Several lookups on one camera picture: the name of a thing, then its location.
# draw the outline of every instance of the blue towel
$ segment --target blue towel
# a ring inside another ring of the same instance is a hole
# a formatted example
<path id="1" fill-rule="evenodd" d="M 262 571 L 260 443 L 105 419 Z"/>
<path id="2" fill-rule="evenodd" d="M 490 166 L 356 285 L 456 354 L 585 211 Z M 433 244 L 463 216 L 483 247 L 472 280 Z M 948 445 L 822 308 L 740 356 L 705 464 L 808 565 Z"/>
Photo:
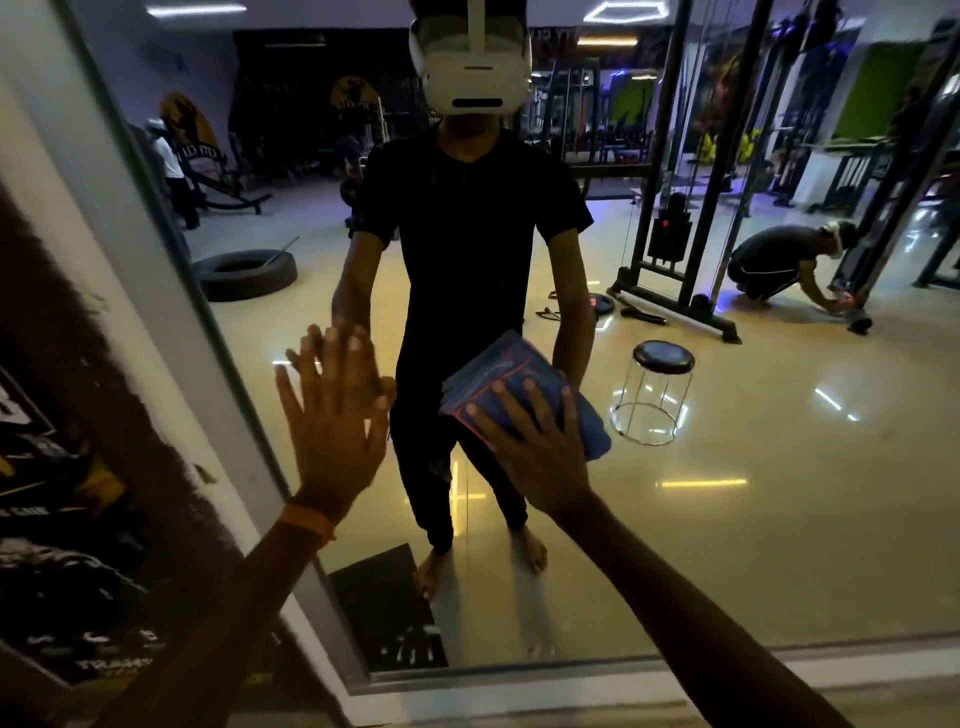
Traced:
<path id="1" fill-rule="evenodd" d="M 519 433 L 500 403 L 500 398 L 491 389 L 491 384 L 497 380 L 502 381 L 507 391 L 533 415 L 530 397 L 523 388 L 523 382 L 526 379 L 533 379 L 537 383 L 544 398 L 550 404 L 558 424 L 562 424 L 564 409 L 562 390 L 566 386 L 566 381 L 530 342 L 512 329 L 444 382 L 444 397 L 440 411 L 442 414 L 455 417 L 473 432 L 481 435 L 476 423 L 467 413 L 467 404 L 473 402 L 494 422 L 519 438 Z M 587 460 L 596 460 L 611 448 L 610 436 L 604 428 L 604 421 L 581 394 L 577 395 L 577 415 Z"/>

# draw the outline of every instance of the man in white shirt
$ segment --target man in white shirt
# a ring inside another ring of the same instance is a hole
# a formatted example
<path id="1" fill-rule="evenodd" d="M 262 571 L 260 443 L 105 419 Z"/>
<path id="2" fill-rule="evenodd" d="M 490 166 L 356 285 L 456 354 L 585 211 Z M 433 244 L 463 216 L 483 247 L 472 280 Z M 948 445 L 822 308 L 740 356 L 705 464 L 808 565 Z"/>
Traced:
<path id="1" fill-rule="evenodd" d="M 163 178 L 170 190 L 170 203 L 177 215 L 183 218 L 186 228 L 189 231 L 195 230 L 200 226 L 200 215 L 193 204 L 193 192 L 183 175 L 180 161 L 167 141 L 167 125 L 162 119 L 148 119 L 147 133 L 154 150 L 163 159 Z"/>

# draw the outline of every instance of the bare foot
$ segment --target bare foot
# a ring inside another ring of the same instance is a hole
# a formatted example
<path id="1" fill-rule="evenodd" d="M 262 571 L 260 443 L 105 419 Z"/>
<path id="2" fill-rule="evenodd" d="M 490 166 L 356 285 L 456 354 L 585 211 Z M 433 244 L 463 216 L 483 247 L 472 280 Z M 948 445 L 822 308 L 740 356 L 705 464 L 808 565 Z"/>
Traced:
<path id="1" fill-rule="evenodd" d="M 543 541 L 534 536 L 529 526 L 525 525 L 514 533 L 514 538 L 519 539 L 523 544 L 523 552 L 534 573 L 540 573 L 546 569 L 546 546 L 543 545 Z"/>
<path id="2" fill-rule="evenodd" d="M 449 551 L 445 554 L 438 554 L 430 549 L 430 555 L 414 571 L 414 588 L 417 590 L 417 594 L 427 601 L 433 601 L 441 574 L 444 572 L 444 566 L 449 558 Z"/>

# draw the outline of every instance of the hexagonal ceiling light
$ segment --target hexagonal ceiling light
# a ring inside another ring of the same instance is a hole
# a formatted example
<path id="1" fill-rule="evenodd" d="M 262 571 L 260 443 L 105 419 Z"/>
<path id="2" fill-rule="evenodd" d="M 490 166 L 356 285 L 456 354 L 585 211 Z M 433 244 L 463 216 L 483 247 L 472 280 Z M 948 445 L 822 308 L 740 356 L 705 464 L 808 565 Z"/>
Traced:
<path id="1" fill-rule="evenodd" d="M 584 22 L 630 25 L 663 20 L 669 14 L 666 0 L 605 0 L 584 16 Z"/>

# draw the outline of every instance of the black t-shirt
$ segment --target black t-shirt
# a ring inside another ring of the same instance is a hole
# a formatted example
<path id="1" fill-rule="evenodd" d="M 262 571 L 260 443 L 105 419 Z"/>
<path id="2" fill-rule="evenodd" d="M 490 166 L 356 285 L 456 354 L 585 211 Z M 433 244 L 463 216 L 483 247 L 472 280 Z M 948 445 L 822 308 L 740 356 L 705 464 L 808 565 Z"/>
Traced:
<path id="1" fill-rule="evenodd" d="M 795 271 L 801 260 L 816 260 L 823 235 L 803 225 L 780 225 L 758 232 L 733 251 L 732 259 L 745 273 Z"/>
<path id="2" fill-rule="evenodd" d="M 397 383 L 437 396 L 500 334 L 520 331 L 534 227 L 549 242 L 593 222 L 558 159 L 501 130 L 488 154 L 461 162 L 436 127 L 371 152 L 355 215 L 384 245 L 400 230 L 410 305 Z"/>

